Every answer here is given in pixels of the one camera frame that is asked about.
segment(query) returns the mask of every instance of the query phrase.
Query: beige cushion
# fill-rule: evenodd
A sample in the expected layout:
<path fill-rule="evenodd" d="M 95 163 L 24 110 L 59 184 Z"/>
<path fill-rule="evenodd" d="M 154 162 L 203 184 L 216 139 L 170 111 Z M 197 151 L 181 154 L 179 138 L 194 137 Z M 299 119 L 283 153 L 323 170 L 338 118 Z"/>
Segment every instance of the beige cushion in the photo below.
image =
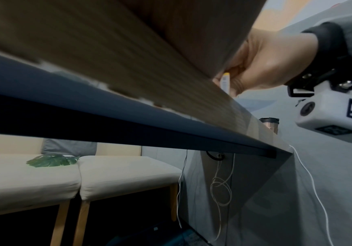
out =
<path fill-rule="evenodd" d="M 0 211 L 67 201 L 80 188 L 77 165 L 31 167 L 37 154 L 0 154 Z"/>
<path fill-rule="evenodd" d="M 145 156 L 80 158 L 80 196 L 96 200 L 175 184 L 181 170 Z"/>

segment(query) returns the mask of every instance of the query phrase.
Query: power cord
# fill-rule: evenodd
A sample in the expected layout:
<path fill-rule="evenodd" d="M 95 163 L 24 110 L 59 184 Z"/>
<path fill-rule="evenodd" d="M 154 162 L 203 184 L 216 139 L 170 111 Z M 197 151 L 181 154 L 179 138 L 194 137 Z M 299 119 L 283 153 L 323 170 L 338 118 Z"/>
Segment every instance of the power cord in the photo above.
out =
<path fill-rule="evenodd" d="M 230 203 L 231 203 L 231 199 L 233 198 L 233 194 L 231 192 L 231 187 L 229 186 L 229 184 L 227 183 L 227 181 L 231 178 L 231 176 L 233 175 L 233 172 L 234 172 L 234 160 L 235 160 L 235 154 L 233 156 L 233 167 L 231 169 L 231 173 L 230 175 L 228 176 L 228 178 L 226 180 L 223 180 L 222 178 L 219 178 L 218 177 L 218 172 L 220 170 L 220 167 L 222 165 L 222 160 L 224 160 L 224 154 L 222 153 L 219 153 L 217 154 L 217 158 L 213 158 L 213 156 L 207 151 L 207 154 L 209 157 L 211 157 L 212 159 L 214 160 L 217 160 L 218 161 L 218 165 L 217 165 L 217 168 L 216 168 L 216 173 L 215 173 L 215 176 L 213 177 L 212 179 L 212 183 L 210 185 L 210 193 L 211 193 L 211 197 L 213 199 L 213 201 L 216 203 L 217 207 L 218 207 L 218 212 L 219 212 L 219 231 L 218 231 L 218 235 L 216 236 L 215 240 L 213 240 L 213 242 L 215 242 L 219 236 L 220 236 L 220 233 L 222 231 L 222 214 L 220 212 L 220 207 L 226 207 L 228 206 Z M 228 191 L 228 194 L 229 194 L 229 199 L 228 199 L 228 202 L 226 203 L 220 203 L 216 200 L 215 198 L 215 195 L 213 194 L 213 188 L 214 187 L 219 187 L 219 186 L 224 186 L 227 191 Z"/>
<path fill-rule="evenodd" d="M 333 241 L 331 240 L 331 236 L 330 236 L 329 216 L 328 216 L 328 214 L 327 214 L 326 209 L 325 209 L 324 206 L 323 206 L 322 201 L 320 200 L 320 198 L 319 198 L 319 196 L 318 196 L 318 193 L 316 192 L 314 178 L 312 177 L 312 174 L 308 171 L 308 169 L 305 167 L 305 165 L 303 164 L 303 162 L 300 160 L 300 157 L 299 157 L 299 154 L 297 153 L 297 150 L 296 150 L 292 145 L 290 145 L 290 147 L 292 147 L 292 149 L 293 149 L 294 152 L 296 153 L 297 159 L 299 160 L 300 164 L 304 167 L 304 169 L 307 171 L 307 173 L 308 173 L 309 176 L 311 177 L 312 188 L 314 189 L 315 196 L 316 196 L 316 198 L 318 199 L 320 205 L 322 206 L 323 211 L 324 211 L 324 214 L 325 214 L 325 216 L 326 216 L 326 231 L 327 231 L 327 237 L 328 237 L 328 239 L 329 239 L 330 245 L 331 245 L 331 246 L 334 246 Z"/>
<path fill-rule="evenodd" d="M 180 203 L 180 192 L 181 192 L 181 178 L 183 177 L 184 174 L 184 169 L 185 169 L 185 165 L 187 163 L 187 157 L 188 157 L 188 150 L 187 150 L 187 154 L 185 155 L 185 159 L 184 159 L 184 166 L 183 166 L 183 170 L 181 171 L 181 175 L 179 178 L 179 192 L 177 193 L 177 210 L 176 210 L 176 214 L 177 214 L 177 221 L 179 222 L 179 226 L 182 229 L 183 227 L 181 226 L 181 222 L 180 222 L 180 218 L 179 218 L 179 203 Z"/>

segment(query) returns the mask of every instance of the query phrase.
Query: monstera leaf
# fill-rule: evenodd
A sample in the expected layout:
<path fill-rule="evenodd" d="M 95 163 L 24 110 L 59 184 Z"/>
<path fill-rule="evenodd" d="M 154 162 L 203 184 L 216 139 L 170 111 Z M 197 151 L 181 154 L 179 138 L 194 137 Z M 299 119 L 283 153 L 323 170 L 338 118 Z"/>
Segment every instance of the monstera leaf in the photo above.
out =
<path fill-rule="evenodd" d="M 79 156 L 63 156 L 61 154 L 43 154 L 26 161 L 33 167 L 69 166 L 77 163 Z"/>

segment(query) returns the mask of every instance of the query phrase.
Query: hand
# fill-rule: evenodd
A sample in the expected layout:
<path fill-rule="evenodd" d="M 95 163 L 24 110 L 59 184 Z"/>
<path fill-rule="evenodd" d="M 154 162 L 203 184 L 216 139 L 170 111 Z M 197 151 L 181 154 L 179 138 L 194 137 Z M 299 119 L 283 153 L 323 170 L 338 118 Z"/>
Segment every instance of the hand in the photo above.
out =
<path fill-rule="evenodd" d="M 252 29 L 224 71 L 230 73 L 230 95 L 285 84 L 311 64 L 317 50 L 314 34 L 284 36 Z M 224 72 L 214 78 L 217 85 Z"/>

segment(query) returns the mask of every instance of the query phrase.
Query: gray pillow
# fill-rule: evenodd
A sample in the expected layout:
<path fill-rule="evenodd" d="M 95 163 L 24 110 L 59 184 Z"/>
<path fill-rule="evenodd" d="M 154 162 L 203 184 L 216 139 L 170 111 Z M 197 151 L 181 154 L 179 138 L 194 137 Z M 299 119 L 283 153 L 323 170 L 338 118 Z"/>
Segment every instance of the gray pillow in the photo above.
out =
<path fill-rule="evenodd" d="M 41 154 L 67 154 L 73 156 L 96 155 L 98 143 L 76 140 L 62 140 L 45 138 L 42 144 Z"/>

